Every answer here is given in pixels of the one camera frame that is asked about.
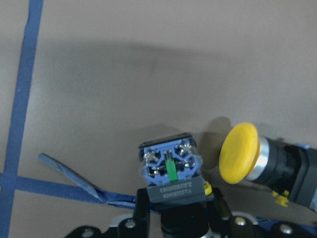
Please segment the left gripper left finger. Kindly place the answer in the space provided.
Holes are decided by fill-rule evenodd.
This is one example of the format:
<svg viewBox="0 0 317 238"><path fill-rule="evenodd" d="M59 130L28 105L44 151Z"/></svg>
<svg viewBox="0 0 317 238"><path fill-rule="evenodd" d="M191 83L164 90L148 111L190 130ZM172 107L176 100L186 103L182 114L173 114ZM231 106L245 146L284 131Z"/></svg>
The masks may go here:
<svg viewBox="0 0 317 238"><path fill-rule="evenodd" d="M138 221L150 220L150 200L146 188L137 190L133 219Z"/></svg>

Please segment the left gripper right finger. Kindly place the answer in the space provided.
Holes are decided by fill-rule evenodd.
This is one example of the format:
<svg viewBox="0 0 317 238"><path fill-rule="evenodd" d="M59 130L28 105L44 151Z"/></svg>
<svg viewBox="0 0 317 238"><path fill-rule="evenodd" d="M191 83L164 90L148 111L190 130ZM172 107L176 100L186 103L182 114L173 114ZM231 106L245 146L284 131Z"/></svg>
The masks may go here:
<svg viewBox="0 0 317 238"><path fill-rule="evenodd" d="M228 221L232 217L232 213L223 194L217 187L212 189L212 194L213 200L209 203L211 215L217 220Z"/></svg>

